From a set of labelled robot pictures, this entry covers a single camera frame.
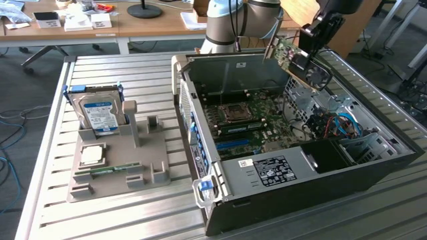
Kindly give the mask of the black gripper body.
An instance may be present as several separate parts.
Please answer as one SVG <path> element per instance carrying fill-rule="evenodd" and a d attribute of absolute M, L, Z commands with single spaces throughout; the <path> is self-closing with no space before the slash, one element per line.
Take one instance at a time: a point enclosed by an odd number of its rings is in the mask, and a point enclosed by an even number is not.
<path fill-rule="evenodd" d="M 363 0 L 316 0 L 316 3 L 321 15 L 335 13 L 351 15 L 357 11 Z"/>

